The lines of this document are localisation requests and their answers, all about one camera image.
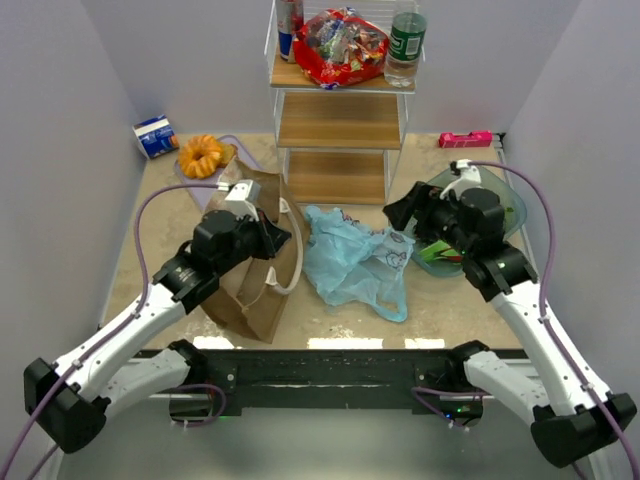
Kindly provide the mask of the red bull can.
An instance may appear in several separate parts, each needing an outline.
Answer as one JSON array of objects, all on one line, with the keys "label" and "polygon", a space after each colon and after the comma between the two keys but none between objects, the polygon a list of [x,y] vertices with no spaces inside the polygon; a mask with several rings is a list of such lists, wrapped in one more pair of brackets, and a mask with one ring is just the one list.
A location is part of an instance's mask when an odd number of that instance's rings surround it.
[{"label": "red bull can", "polygon": [[280,57],[287,63],[295,63],[293,43],[304,25],[303,1],[276,0],[275,7]]}]

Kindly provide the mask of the light blue plastic bag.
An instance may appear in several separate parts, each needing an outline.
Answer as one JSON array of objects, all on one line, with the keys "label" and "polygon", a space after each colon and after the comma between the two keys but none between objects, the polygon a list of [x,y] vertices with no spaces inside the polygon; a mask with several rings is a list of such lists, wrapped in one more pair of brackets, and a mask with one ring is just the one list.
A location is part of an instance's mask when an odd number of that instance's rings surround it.
[{"label": "light blue plastic bag", "polygon": [[360,302],[387,321],[405,321],[404,272],[414,240],[391,227],[374,229],[339,208],[308,206],[305,219],[311,234],[303,271],[324,302]]}]

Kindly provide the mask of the green label water bottle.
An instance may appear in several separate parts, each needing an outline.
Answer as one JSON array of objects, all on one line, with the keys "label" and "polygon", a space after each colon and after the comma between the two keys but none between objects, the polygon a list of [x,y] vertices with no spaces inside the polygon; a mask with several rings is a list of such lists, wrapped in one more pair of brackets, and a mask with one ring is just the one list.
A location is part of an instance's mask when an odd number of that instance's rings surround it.
[{"label": "green label water bottle", "polygon": [[393,18],[386,54],[384,78],[395,88],[408,88],[415,81],[427,19],[416,11],[398,11]]}]

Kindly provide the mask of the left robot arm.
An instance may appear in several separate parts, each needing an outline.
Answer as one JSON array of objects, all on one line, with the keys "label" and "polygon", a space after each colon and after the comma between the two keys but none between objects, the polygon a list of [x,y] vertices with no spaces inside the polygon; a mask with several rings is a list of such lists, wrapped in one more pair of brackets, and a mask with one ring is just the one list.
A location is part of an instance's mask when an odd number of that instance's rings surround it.
[{"label": "left robot arm", "polygon": [[26,367],[26,411],[70,454],[131,403],[167,389],[205,387],[207,357],[186,340],[172,342],[123,379],[116,375],[156,334],[209,299],[224,274],[248,259],[275,258],[291,239],[302,239],[300,229],[283,230],[263,211],[207,213],[126,310],[56,362],[36,359]]}]

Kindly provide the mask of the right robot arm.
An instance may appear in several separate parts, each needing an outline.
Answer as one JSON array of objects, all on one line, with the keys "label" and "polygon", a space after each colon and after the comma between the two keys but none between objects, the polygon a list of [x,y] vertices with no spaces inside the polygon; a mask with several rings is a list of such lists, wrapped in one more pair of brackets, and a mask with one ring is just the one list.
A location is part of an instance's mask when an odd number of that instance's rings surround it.
[{"label": "right robot arm", "polygon": [[541,293],[537,272],[505,239],[505,209],[491,190],[455,193],[424,182],[384,207],[391,226],[442,240],[462,256],[466,280],[506,321],[540,380],[511,370],[479,343],[456,349],[462,378],[520,417],[553,466],[564,468],[612,444],[637,413],[582,357]]}]

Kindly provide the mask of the red candy bag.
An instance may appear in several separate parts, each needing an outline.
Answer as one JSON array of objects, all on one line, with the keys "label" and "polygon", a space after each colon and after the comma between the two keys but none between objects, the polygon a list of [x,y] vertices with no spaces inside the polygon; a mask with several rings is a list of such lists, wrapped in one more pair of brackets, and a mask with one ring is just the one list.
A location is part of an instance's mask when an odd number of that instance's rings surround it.
[{"label": "red candy bag", "polygon": [[296,32],[293,53],[303,74],[325,90],[349,87],[380,76],[388,35],[350,7],[327,9]]}]

